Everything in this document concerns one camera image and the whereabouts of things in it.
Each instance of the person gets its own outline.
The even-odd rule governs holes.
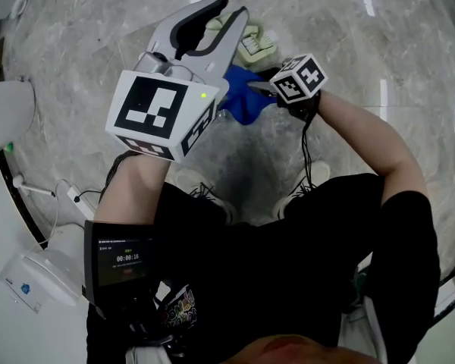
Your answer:
[[[165,258],[183,258],[176,268],[189,283],[181,297],[189,313],[177,309],[170,322],[195,322],[191,362],[406,364],[431,326],[440,269],[416,159],[389,124],[329,92],[318,114],[375,174],[329,179],[328,165],[315,162],[317,187],[303,170],[261,227],[229,225],[233,208],[195,171],[165,183],[169,162],[131,154],[111,170],[95,221],[166,235],[177,228],[183,251],[166,249]],[[370,253],[359,290],[355,271]],[[91,307],[89,363],[128,354],[143,362],[121,328]],[[165,352],[149,357],[168,362]]]

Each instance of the black t-shirt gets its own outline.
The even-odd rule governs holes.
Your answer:
[[[195,322],[189,342],[200,361],[222,362],[273,334],[337,346],[350,280],[370,252],[365,292],[375,303],[389,363],[406,364],[414,354],[431,324],[440,276],[428,199],[404,192],[382,207],[365,206],[363,196],[332,201],[330,187],[339,187],[333,181],[323,198],[311,192],[306,214],[296,219],[197,231],[195,238],[186,232],[177,251],[169,250],[166,257],[189,286],[166,309],[165,321]],[[172,306],[177,313],[169,318]],[[124,362],[130,344],[118,325],[91,308],[87,327],[88,363]]]

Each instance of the person's arm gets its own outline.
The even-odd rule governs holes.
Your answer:
[[[153,224],[170,162],[148,155],[123,160],[99,203],[94,221]]]
[[[384,177],[381,204],[407,190],[428,197],[418,162],[388,123],[328,92],[322,92],[318,113],[376,174]]]

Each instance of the display screen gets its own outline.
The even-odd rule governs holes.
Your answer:
[[[108,239],[98,242],[99,286],[146,276],[140,239]]]

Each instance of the shoe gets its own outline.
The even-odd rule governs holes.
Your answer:
[[[331,176],[331,168],[323,161],[312,163],[312,184],[320,186]],[[273,208],[273,216],[278,220],[285,218],[284,210],[287,205],[297,197],[305,196],[310,191],[309,181],[306,179],[306,172],[303,169],[297,177],[293,190],[284,198],[280,199]]]
[[[223,208],[226,213],[226,224],[232,224],[236,217],[236,209],[226,201],[218,198],[212,190],[214,185],[197,171],[190,168],[180,168],[169,173],[165,182],[181,189],[194,198],[205,198]]]

